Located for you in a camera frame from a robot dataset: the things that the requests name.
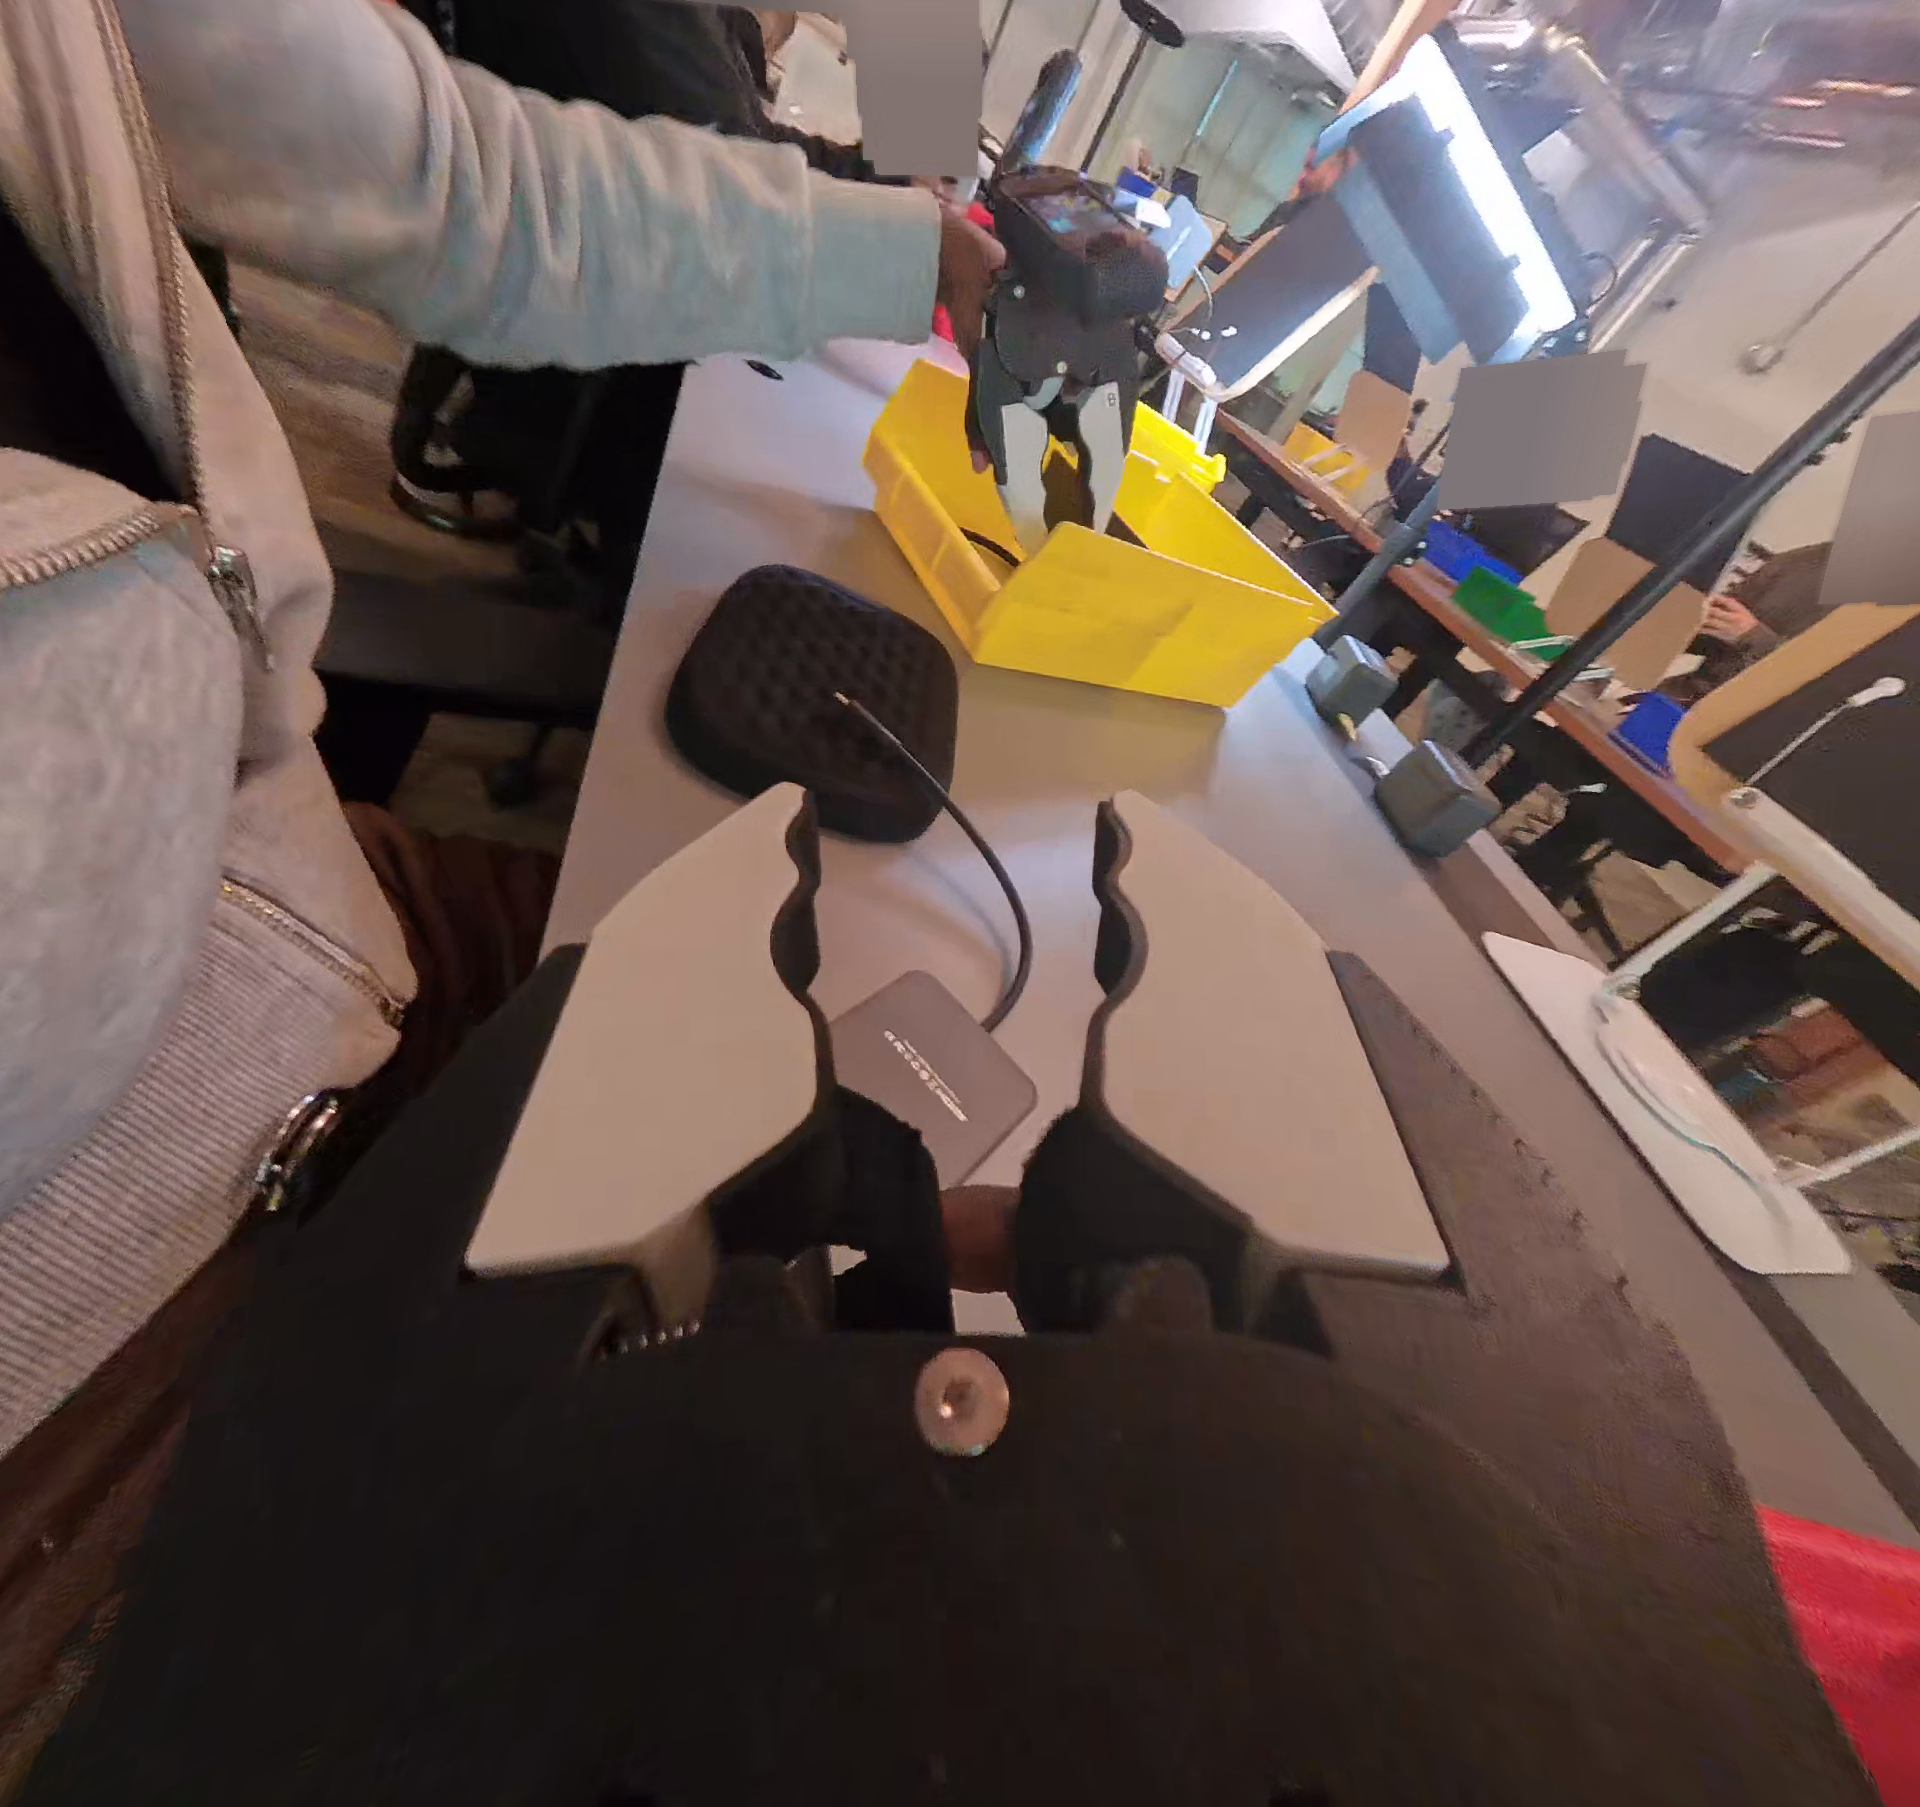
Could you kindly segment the white panel stand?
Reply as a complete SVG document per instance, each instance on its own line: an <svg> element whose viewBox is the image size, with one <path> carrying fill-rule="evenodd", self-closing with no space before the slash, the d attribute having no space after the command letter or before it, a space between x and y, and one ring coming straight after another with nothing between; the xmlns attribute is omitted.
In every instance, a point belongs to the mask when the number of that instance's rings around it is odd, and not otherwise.
<svg viewBox="0 0 1920 1807"><path fill-rule="evenodd" d="M1838 930L1913 984L1915 908L1897 902L1764 790L1733 788L1720 802L1718 818L1753 860L1715 898L1617 970L1599 972L1576 956L1499 934L1488 934L1483 950L1644 1168L1723 1259L1764 1277L1843 1277L1856 1261L1808 1190L1911 1146L1915 1130L1826 1166L1781 1168L1645 1016L1637 992L1660 962L1773 880L1798 890Z"/></svg>

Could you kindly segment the black foam wrist pad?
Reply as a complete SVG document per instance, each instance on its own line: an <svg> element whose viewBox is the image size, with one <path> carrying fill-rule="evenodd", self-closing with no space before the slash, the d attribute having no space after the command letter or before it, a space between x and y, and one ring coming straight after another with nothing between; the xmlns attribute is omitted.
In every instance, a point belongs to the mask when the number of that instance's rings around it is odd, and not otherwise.
<svg viewBox="0 0 1920 1807"><path fill-rule="evenodd" d="M919 622L816 572L761 566L717 596L662 720L681 762L739 800L802 786L821 830L902 846L950 790L958 670Z"/></svg>

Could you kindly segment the long wooden table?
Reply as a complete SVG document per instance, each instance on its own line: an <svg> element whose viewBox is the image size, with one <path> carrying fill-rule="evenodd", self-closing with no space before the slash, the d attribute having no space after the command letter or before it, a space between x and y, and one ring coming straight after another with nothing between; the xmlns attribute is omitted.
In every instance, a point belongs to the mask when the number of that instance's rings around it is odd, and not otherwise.
<svg viewBox="0 0 1920 1807"><path fill-rule="evenodd" d="M1283 520L1311 514L1317 534L1338 534L1344 544L1365 556L1379 548L1379 536L1368 516L1356 510L1336 486L1319 480L1309 468L1293 462L1255 428L1222 416L1211 430L1226 438L1226 464L1236 476L1254 472L1249 486L1264 506L1282 492L1290 504L1279 512ZM1410 706L1429 684L1446 684L1478 722L1495 722L1510 700L1538 678L1517 650L1504 646L1488 628L1468 616L1447 580L1428 562L1401 564L1388 572L1356 614L1357 636L1379 646L1386 632L1403 624L1413 658L1413 688L1401 692L1399 706ZM1743 872L1753 856L1743 850L1715 820L1707 806L1690 798L1671 774L1639 758L1617 740L1620 720L1579 690L1558 694L1543 714L1532 716L1517 738L1499 746L1517 762L1532 768L1564 754L1578 754L1586 764L1583 778L1602 776L1629 792L1645 812L1657 814L1663 826L1682 834L1696 856L1733 876Z"/></svg>

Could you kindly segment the green plastic bin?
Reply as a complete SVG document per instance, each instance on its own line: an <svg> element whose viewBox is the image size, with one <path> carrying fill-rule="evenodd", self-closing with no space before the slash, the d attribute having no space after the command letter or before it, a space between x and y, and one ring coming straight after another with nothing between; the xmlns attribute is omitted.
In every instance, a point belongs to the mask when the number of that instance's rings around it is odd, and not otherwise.
<svg viewBox="0 0 1920 1807"><path fill-rule="evenodd" d="M1504 646L1552 640L1539 602L1499 564L1473 566L1453 586L1452 604Z"/></svg>

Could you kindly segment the led light panel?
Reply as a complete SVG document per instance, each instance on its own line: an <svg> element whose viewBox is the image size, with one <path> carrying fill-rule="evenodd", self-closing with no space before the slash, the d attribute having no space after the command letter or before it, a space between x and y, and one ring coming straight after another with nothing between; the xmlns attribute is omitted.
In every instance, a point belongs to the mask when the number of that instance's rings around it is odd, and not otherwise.
<svg viewBox="0 0 1920 1807"><path fill-rule="evenodd" d="M1317 136L1331 200L1419 354L1534 354L1586 320L1586 270L1452 24Z"/></svg>

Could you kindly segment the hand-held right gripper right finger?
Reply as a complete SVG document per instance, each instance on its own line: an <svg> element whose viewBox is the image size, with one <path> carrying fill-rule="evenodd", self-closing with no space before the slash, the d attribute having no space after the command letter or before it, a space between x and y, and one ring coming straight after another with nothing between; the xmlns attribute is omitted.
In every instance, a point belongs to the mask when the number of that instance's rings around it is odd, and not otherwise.
<svg viewBox="0 0 1920 1807"><path fill-rule="evenodd" d="M1140 792L1095 814L1092 890L1082 1106L1282 1265L1439 1279L1439 1223L1303 916Z"/></svg>

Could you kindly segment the black floor lamp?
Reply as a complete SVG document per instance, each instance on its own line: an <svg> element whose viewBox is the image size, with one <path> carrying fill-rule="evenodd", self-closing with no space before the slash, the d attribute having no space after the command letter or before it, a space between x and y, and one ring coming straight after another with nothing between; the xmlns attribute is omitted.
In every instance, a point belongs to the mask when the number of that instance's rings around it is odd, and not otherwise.
<svg viewBox="0 0 1920 1807"><path fill-rule="evenodd" d="M1109 138L1119 114L1125 110L1147 52L1158 48L1180 50L1186 46L1184 30L1152 0L1117 0L1117 8L1119 16L1132 28L1132 44L1125 52L1119 72L1115 74L1115 82L1108 94L1106 106L1087 136L1083 156L1078 166L1083 178L1094 174L1101 146Z"/></svg>

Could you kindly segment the grey usb hub with cable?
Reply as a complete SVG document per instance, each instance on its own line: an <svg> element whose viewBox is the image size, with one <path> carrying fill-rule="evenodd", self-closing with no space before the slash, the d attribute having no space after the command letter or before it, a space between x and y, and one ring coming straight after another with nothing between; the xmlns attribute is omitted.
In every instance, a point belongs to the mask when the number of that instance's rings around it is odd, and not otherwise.
<svg viewBox="0 0 1920 1807"><path fill-rule="evenodd" d="M972 1016L944 982L912 970L829 1026L837 1082L910 1128L926 1148L937 1188L954 1193L1037 1104L1037 1088L997 1042L997 1030L1034 976L1034 926L1008 866L948 788L862 702L842 690L831 698L972 844L1011 916L1013 968L986 1014Z"/></svg>

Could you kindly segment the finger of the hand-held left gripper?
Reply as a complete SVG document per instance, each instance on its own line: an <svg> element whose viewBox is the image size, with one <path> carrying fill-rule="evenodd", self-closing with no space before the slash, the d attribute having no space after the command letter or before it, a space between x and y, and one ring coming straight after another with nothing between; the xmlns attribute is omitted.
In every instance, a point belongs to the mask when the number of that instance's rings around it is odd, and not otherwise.
<svg viewBox="0 0 1920 1807"><path fill-rule="evenodd" d="M1134 404L1122 386L1090 386L1072 404L1072 448L1092 532L1112 524L1132 450Z"/></svg>
<svg viewBox="0 0 1920 1807"><path fill-rule="evenodd" d="M1024 398L1010 406L972 400L972 458L994 480L1020 562L1034 556L1050 534L1044 466L1056 404L1056 398Z"/></svg>

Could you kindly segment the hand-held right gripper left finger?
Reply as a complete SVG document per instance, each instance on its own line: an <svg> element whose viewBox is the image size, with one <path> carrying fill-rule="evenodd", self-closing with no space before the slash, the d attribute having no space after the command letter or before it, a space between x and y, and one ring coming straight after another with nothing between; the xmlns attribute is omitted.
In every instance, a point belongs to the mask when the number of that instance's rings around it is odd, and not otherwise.
<svg viewBox="0 0 1920 1807"><path fill-rule="evenodd" d="M818 888L812 798L780 784L601 918L467 1239L469 1273L716 1273L716 1197L831 1100Z"/></svg>

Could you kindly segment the person's left hand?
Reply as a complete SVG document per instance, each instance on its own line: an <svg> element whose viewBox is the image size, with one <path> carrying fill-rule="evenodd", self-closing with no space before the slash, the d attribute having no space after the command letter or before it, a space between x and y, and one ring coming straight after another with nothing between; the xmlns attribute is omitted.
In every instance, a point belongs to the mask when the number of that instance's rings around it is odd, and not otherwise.
<svg viewBox="0 0 1920 1807"><path fill-rule="evenodd" d="M972 210L937 202L937 270L934 302L945 316L951 344L965 364L976 358L988 322L988 302L1006 268L1006 252L991 228Z"/></svg>

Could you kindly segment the person's left forearm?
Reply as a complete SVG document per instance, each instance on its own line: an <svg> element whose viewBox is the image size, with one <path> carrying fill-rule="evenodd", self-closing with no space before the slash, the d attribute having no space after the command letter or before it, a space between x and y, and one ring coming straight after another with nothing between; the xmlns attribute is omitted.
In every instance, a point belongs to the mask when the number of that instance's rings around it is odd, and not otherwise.
<svg viewBox="0 0 1920 1807"><path fill-rule="evenodd" d="M474 364L921 344L944 216L515 90L383 0L113 0L193 236Z"/></svg>

